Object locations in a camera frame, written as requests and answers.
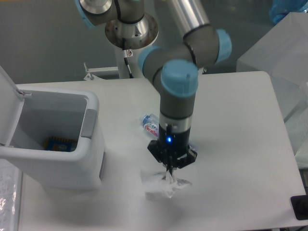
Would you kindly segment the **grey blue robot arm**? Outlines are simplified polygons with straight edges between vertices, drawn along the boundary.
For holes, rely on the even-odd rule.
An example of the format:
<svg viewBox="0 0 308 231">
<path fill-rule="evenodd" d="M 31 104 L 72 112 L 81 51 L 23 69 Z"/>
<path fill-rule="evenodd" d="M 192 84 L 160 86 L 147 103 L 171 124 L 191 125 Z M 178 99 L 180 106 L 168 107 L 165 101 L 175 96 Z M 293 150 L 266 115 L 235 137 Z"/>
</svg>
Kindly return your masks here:
<svg viewBox="0 0 308 231">
<path fill-rule="evenodd" d="M 169 50 L 153 46 L 156 21 L 142 0 L 77 0 L 88 27 L 105 25 L 108 40 L 123 51 L 141 49 L 138 66 L 160 95 L 159 136 L 148 150 L 167 172 L 184 168 L 197 158 L 189 148 L 198 71 L 227 59 L 231 38 L 214 29 L 198 0 L 169 0 L 168 7 L 183 42 Z"/>
</svg>

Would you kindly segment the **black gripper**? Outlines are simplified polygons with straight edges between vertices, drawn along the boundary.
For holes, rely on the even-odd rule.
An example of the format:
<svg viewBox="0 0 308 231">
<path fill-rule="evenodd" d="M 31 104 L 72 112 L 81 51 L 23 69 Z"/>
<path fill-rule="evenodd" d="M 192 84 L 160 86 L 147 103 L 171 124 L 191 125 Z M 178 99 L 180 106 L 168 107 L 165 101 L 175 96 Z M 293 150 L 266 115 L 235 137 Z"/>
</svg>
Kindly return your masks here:
<svg viewBox="0 0 308 231">
<path fill-rule="evenodd" d="M 197 152 L 189 147 L 190 130 L 174 133 L 169 125 L 167 129 L 159 126 L 157 140 L 150 141 L 149 152 L 159 163 L 166 167 L 165 179 L 175 181 L 174 168 L 184 168 L 196 161 Z"/>
</svg>

